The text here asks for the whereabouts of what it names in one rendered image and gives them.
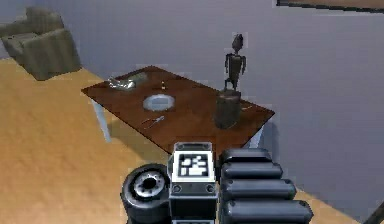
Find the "dark framed picture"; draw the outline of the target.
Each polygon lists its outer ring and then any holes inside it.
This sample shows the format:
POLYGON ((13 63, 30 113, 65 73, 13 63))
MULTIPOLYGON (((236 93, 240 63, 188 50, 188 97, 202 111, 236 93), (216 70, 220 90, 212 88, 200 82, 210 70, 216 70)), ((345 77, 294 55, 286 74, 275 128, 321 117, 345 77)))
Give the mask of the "dark framed picture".
POLYGON ((384 0, 276 0, 276 5, 384 14, 384 0))

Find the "silver fork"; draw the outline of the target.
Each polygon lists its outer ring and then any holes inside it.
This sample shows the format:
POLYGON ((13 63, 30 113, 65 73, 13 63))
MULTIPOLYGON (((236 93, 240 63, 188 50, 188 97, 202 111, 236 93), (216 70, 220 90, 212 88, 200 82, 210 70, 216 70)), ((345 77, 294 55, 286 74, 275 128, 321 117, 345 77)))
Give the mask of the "silver fork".
POLYGON ((148 118, 146 120, 144 120, 141 124, 145 124, 145 123, 150 123, 147 127, 145 127, 144 129, 149 129, 151 128, 153 125, 155 125, 156 123, 162 121, 165 119, 165 116, 162 115, 162 116, 159 116, 159 117, 156 117, 156 118, 148 118))

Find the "brown wooden table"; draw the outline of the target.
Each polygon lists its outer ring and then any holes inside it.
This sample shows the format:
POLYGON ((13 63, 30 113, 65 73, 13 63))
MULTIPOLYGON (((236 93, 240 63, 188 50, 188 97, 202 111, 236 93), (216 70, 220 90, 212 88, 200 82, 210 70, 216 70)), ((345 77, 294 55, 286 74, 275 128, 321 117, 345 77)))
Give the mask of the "brown wooden table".
POLYGON ((221 130, 213 120, 217 90, 155 66, 140 71, 148 79, 131 91, 114 90, 103 81, 82 92, 166 152, 172 152, 176 142, 187 141, 210 142, 217 154, 228 148, 240 148, 274 115, 270 109, 243 100, 242 106, 253 107, 243 111, 232 128, 221 130), (144 99, 159 93, 174 97, 174 107, 162 114, 144 109, 144 99), (144 129, 144 120, 161 115, 164 120, 144 129))

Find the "crumpled grey newspaper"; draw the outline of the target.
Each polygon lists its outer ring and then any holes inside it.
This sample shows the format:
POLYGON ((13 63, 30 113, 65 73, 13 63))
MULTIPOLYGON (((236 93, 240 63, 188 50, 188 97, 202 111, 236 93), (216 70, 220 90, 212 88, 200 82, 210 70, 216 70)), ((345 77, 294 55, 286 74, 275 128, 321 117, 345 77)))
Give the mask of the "crumpled grey newspaper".
POLYGON ((138 85, 146 82, 148 79, 147 74, 144 72, 132 75, 128 78, 118 80, 117 78, 109 78, 107 80, 108 86, 112 89, 130 91, 135 89, 138 85))

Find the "dark humanoid statue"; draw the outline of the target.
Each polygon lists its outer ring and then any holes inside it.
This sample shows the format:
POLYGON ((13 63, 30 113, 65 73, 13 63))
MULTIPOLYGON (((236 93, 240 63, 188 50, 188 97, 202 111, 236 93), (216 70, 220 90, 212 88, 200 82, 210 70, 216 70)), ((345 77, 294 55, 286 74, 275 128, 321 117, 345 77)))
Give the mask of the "dark humanoid statue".
POLYGON ((225 72, 228 77, 224 80, 224 88, 216 98, 216 111, 214 115, 215 126, 219 129, 229 129, 234 126, 240 117, 241 93, 237 90, 238 81, 246 69, 247 59, 240 55, 243 48, 244 37, 236 34, 232 42, 232 53, 225 56, 225 72))

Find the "white round plate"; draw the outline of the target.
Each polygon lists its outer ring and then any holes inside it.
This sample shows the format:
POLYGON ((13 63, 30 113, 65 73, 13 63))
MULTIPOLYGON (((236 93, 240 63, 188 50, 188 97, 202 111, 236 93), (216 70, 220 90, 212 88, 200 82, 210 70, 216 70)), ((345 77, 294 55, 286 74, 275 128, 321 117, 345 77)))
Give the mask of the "white round plate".
POLYGON ((175 99, 170 95, 155 94, 143 101, 143 108, 149 111, 166 111, 174 106, 175 99))

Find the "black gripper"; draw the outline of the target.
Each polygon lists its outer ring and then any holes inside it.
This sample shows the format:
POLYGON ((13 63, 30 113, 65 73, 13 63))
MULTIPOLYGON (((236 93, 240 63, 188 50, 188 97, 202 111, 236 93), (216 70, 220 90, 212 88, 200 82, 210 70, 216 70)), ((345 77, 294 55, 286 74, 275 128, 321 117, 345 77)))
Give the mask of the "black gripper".
POLYGON ((120 197, 128 216, 126 224, 171 224, 170 179, 163 164, 134 169, 122 185, 120 197))

